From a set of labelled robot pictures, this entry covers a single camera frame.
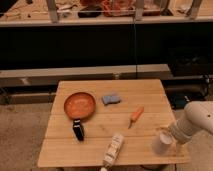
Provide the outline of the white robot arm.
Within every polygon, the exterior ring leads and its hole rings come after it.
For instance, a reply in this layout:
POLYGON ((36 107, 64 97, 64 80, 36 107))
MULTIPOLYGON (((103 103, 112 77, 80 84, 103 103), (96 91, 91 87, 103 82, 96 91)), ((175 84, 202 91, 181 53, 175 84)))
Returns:
POLYGON ((200 131, 213 135, 213 101, 191 101, 184 107, 184 113, 163 129, 156 137, 168 144, 175 139, 179 144, 188 143, 200 131))

